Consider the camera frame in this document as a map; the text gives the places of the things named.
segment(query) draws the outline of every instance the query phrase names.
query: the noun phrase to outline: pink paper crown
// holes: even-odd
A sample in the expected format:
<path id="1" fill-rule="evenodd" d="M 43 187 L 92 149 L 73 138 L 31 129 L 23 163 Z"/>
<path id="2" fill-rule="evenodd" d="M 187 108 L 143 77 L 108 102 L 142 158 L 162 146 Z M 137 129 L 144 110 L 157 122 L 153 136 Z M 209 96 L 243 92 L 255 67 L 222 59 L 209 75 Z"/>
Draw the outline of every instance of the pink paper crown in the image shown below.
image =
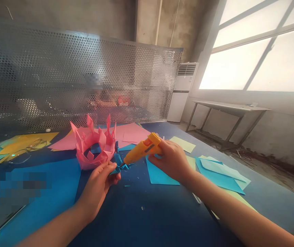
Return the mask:
<path id="1" fill-rule="evenodd" d="M 116 123 L 113 132 L 110 133 L 110 115 L 107 117 L 107 131 L 105 133 L 99 128 L 96 132 L 93 128 L 93 120 L 87 115 L 87 125 L 91 131 L 88 135 L 78 132 L 78 129 L 71 122 L 72 130 L 76 138 L 76 157 L 78 159 L 81 170 L 95 169 L 106 161 L 110 161 L 115 153 L 115 131 Z M 85 157 L 84 152 L 93 144 L 99 143 L 101 153 L 95 158 L 93 153 L 88 152 Z"/>

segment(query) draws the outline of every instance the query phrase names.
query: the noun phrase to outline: blue table surface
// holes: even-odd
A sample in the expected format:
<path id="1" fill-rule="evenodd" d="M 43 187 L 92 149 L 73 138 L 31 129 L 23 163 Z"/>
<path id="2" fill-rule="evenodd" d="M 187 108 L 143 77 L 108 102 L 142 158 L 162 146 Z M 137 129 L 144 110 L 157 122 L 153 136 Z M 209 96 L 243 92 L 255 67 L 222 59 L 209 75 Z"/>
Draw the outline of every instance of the blue table surface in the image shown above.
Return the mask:
<path id="1" fill-rule="evenodd" d="M 212 156 L 250 179 L 244 199 L 259 213 L 294 234 L 294 193 L 238 163 L 167 122 L 145 123 L 150 132 L 170 139 L 177 136 L 196 145 L 191 157 Z M 67 132 L 58 134 L 60 140 Z M 32 153 L 29 162 L 15 168 L 75 158 L 75 150 Z M 121 151 L 123 158 L 128 151 Z M 14 167 L 0 166 L 0 173 Z M 76 199 L 81 195 L 91 171 L 82 171 Z M 241 246 L 228 229 L 218 224 L 203 204 L 198 204 L 185 187 L 150 183 L 145 159 L 122 172 L 112 186 L 96 219 L 85 227 L 69 246 L 164 246 L 198 244 L 205 246 Z"/>

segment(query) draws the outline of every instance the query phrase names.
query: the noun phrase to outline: metal mesh screen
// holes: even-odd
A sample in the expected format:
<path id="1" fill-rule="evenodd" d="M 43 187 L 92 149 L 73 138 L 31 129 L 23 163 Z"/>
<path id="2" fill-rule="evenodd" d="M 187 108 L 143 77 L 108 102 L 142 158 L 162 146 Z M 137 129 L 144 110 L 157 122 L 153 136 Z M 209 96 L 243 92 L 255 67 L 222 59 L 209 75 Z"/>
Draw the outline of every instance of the metal mesh screen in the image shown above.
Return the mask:
<path id="1" fill-rule="evenodd" d="M 0 128 L 164 121 L 181 53 L 0 20 Z"/>

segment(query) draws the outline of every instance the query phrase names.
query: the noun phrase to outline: air conditioner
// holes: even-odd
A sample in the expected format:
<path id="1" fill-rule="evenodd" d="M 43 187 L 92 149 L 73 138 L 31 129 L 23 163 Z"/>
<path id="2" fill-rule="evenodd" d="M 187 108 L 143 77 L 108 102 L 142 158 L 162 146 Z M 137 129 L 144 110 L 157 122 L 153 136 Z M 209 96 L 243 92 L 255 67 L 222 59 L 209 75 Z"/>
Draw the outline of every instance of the air conditioner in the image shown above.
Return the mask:
<path id="1" fill-rule="evenodd" d="M 198 63 L 182 63 L 179 66 L 178 75 L 173 88 L 168 121 L 180 122 L 188 93 L 194 82 Z"/>

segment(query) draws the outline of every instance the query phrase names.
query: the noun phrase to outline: white table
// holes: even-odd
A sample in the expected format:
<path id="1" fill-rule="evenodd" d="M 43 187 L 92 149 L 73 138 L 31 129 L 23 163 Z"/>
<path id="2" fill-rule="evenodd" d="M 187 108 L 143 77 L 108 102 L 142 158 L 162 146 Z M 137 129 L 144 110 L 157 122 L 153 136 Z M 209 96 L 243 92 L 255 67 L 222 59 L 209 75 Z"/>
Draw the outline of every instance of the white table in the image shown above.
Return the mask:
<path id="1" fill-rule="evenodd" d="M 259 122 L 259 120 L 262 118 L 262 116 L 264 115 L 264 113 L 270 109 L 268 108 L 262 108 L 262 107 L 257 107 L 257 106 L 247 106 L 247 105 L 239 105 L 239 104 L 230 104 L 230 103 L 224 103 L 224 102 L 217 102 L 217 101 L 193 101 L 195 103 L 191 118 L 189 119 L 187 128 L 186 128 L 186 132 L 197 132 L 200 133 L 204 136 L 206 136 L 209 139 L 212 139 L 213 141 L 221 144 L 221 151 L 231 148 L 233 147 L 232 145 L 229 145 L 229 140 L 232 137 L 232 135 L 234 134 L 235 130 L 237 129 L 237 127 L 239 126 L 240 122 L 242 121 L 242 118 L 244 117 L 245 113 L 247 112 L 251 112 L 251 111 L 258 111 L 260 112 L 259 116 L 257 117 L 257 119 L 254 121 L 254 123 L 250 126 L 250 128 L 248 129 L 248 131 L 245 133 L 244 137 L 241 139 L 241 141 L 239 142 L 238 146 L 241 146 L 243 144 L 243 142 L 246 140 L 246 138 L 248 137 L 248 135 L 251 133 L 251 131 L 253 130 L 253 128 L 257 125 L 257 123 Z M 209 107 L 209 111 L 206 115 L 206 118 L 204 119 L 204 122 L 202 124 L 202 127 L 198 130 L 188 130 L 190 125 L 191 125 L 191 121 L 193 119 L 193 115 L 195 113 L 196 107 L 197 105 L 204 105 Z M 215 110 L 219 110 L 225 113 L 228 113 L 230 115 L 234 115 L 238 117 L 238 120 L 235 124 L 235 126 L 233 127 L 232 131 L 229 133 L 227 139 L 225 141 L 223 141 L 222 139 L 215 137 L 213 135 L 211 135 L 210 133 L 203 131 L 203 127 L 206 123 L 206 120 L 209 117 L 209 114 L 211 112 L 212 109 Z"/>

